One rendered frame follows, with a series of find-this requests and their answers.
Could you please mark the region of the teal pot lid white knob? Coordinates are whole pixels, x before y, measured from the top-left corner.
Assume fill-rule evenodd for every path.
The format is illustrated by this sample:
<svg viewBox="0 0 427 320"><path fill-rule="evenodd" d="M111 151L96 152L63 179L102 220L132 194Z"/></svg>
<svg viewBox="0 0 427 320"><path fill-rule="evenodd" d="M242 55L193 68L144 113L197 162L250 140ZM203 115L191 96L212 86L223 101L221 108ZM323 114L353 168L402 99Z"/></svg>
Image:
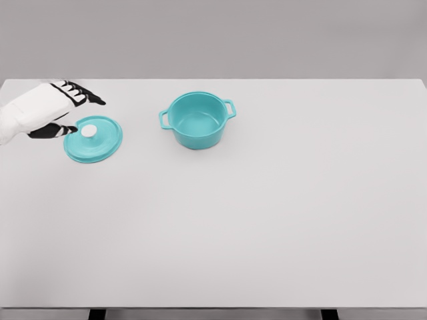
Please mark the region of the teal pot lid white knob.
<svg viewBox="0 0 427 320"><path fill-rule="evenodd" d="M83 128L94 125L91 137L83 135ZM102 115L84 117L75 123L76 133L66 135L63 148L66 155L79 163L96 163L112 156L120 147L123 131L119 123Z"/></svg>

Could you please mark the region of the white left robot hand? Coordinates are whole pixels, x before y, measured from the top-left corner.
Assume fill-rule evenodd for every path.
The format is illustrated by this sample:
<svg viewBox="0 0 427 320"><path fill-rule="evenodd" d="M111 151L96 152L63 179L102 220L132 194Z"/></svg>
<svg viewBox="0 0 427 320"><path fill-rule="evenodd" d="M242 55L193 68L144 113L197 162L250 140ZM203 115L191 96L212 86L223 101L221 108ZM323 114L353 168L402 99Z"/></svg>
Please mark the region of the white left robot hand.
<svg viewBox="0 0 427 320"><path fill-rule="evenodd" d="M73 125L56 121L86 102L105 105L105 101L90 90L75 82L60 80L42 83L7 104L16 107L18 134L24 133L31 139L52 139L78 131Z"/></svg>

